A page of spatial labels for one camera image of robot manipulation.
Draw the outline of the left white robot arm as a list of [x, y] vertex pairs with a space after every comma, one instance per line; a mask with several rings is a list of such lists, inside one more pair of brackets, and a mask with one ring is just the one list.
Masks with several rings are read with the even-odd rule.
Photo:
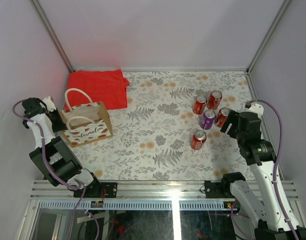
[[43, 100], [30, 97], [22, 102], [23, 125], [33, 132], [35, 150], [29, 154], [32, 162], [54, 186], [63, 185], [73, 192], [75, 198], [99, 198], [102, 184], [90, 171], [83, 169], [60, 136], [65, 124], [50, 97]]

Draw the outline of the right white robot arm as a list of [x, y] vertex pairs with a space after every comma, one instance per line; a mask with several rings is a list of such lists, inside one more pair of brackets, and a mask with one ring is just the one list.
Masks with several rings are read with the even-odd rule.
[[262, 199], [249, 190], [240, 172], [225, 174], [221, 193], [234, 197], [251, 219], [257, 240], [306, 240], [306, 227], [300, 225], [277, 174], [272, 144], [261, 138], [261, 120], [257, 113], [231, 110], [221, 132], [234, 138], [241, 156], [253, 173]]

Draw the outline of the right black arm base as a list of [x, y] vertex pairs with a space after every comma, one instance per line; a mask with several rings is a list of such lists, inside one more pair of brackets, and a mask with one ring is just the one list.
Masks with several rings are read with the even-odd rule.
[[230, 190], [231, 183], [226, 180], [204, 181], [205, 195], [207, 199], [232, 199], [234, 196]]

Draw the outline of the watermelon canvas tote bag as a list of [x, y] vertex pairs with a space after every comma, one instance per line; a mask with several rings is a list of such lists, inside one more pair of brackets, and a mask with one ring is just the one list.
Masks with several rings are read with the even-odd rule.
[[[72, 106], [68, 94], [74, 91], [84, 95], [88, 102]], [[66, 90], [64, 98], [68, 110], [60, 112], [66, 125], [62, 135], [72, 148], [113, 137], [110, 116], [103, 102], [94, 102], [87, 93], [78, 88]]]

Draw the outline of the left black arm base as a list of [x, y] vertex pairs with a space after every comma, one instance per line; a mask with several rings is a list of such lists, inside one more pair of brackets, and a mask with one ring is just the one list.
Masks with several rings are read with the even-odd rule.
[[86, 187], [84, 198], [101, 198], [101, 199], [113, 199], [117, 196], [117, 186], [116, 182], [96, 182], [93, 181]]

